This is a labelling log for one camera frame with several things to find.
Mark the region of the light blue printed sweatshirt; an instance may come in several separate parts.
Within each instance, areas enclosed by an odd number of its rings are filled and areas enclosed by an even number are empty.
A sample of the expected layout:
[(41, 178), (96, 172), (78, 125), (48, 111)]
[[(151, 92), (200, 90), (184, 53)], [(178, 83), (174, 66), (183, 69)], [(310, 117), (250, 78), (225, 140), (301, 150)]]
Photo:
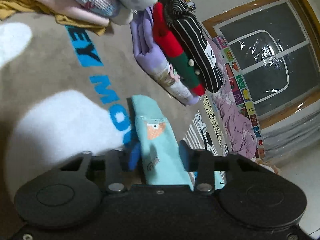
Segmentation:
[(132, 97), (135, 111), (135, 128), (140, 142), (142, 165), (148, 185), (189, 185), (191, 190), (212, 192), (214, 186), (200, 184), (196, 169), (187, 168), (191, 160), (182, 152), (180, 146), (190, 146), (193, 150), (207, 150), (217, 155), (214, 146), (207, 140), (207, 126), (199, 112), (193, 122), (203, 144), (195, 136), (189, 135), (177, 142), (168, 119), (163, 115), (157, 102), (145, 95)]

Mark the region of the stack of folded clothes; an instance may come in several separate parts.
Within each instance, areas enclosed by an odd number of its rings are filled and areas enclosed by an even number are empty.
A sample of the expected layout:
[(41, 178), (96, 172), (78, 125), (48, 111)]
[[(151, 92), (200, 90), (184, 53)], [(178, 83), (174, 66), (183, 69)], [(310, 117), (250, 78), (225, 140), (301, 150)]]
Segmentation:
[(222, 88), (212, 46), (182, 0), (157, 2), (135, 15), (130, 28), (139, 66), (183, 105)]

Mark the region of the purple floral quilt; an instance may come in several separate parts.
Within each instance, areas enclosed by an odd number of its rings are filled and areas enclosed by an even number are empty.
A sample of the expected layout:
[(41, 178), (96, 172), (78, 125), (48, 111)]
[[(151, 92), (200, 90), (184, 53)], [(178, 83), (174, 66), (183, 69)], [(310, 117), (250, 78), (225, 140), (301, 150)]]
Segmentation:
[(251, 122), (239, 112), (235, 104), (225, 63), (218, 46), (210, 39), (208, 42), (216, 58), (216, 68), (222, 73), (222, 87), (212, 95), (212, 100), (219, 110), (232, 151), (247, 159), (253, 159), (257, 149), (257, 137)]

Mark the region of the brown Mickey Mouse blanket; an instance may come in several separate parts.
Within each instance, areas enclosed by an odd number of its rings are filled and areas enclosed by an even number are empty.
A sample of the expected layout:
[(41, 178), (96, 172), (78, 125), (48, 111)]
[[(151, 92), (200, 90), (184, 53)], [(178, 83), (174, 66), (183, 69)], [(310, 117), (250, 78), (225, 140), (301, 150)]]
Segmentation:
[(80, 152), (123, 146), (136, 94), (153, 98), (192, 148), (204, 146), (199, 114), (222, 151), (203, 104), (182, 105), (137, 64), (128, 25), (98, 36), (36, 13), (1, 23), (1, 239), (23, 225), (12, 203), (21, 185)]

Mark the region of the grey curtain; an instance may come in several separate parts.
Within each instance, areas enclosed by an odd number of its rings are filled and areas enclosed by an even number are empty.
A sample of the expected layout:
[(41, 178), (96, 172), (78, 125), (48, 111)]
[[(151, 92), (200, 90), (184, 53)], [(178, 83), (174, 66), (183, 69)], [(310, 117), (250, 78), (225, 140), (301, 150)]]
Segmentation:
[(294, 154), (319, 140), (319, 111), (263, 135), (264, 159)]

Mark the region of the wooden framed window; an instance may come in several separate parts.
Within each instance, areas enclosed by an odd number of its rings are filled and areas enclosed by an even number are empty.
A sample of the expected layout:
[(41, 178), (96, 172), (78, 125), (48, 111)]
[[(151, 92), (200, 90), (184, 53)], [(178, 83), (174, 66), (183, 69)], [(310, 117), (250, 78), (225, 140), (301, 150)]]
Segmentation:
[(319, 21), (308, 0), (255, 0), (203, 22), (226, 43), (248, 87), (249, 114), (269, 128), (319, 100)]

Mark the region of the colourful alphabet wall mat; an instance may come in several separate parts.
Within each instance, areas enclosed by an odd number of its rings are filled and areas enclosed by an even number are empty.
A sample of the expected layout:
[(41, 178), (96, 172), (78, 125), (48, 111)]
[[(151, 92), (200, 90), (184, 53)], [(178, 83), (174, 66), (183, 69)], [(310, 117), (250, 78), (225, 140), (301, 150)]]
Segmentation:
[(261, 136), (260, 125), (253, 100), (245, 83), (241, 69), (238, 66), (231, 48), (228, 46), (228, 43), (222, 35), (213, 38), (212, 41), (218, 46), (223, 57), (227, 75), (231, 84), (232, 93), (234, 95), (235, 104), (238, 107), (239, 112), (251, 122), (253, 132), (257, 137), (257, 149), (255, 152), (255, 157), (263, 159), (265, 157), (265, 149), (263, 138)]

